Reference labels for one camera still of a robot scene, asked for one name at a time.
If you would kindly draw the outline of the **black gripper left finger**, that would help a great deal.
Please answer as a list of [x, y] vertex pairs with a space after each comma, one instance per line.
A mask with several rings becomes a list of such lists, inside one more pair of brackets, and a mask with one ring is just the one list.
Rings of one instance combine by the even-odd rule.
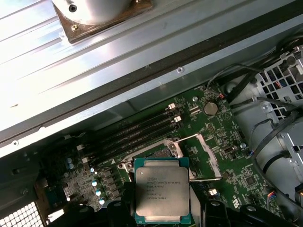
[[104, 208], [95, 211], [91, 206], [82, 205], [68, 213], [70, 227], [134, 227], [135, 183], [124, 183], [120, 200], [111, 201]]

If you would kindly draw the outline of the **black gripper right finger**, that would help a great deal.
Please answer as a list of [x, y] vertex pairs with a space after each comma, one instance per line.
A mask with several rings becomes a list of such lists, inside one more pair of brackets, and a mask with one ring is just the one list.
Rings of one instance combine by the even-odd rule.
[[202, 201], [190, 189], [190, 216], [197, 227], [273, 227], [275, 215], [256, 205], [232, 210], [217, 200]]

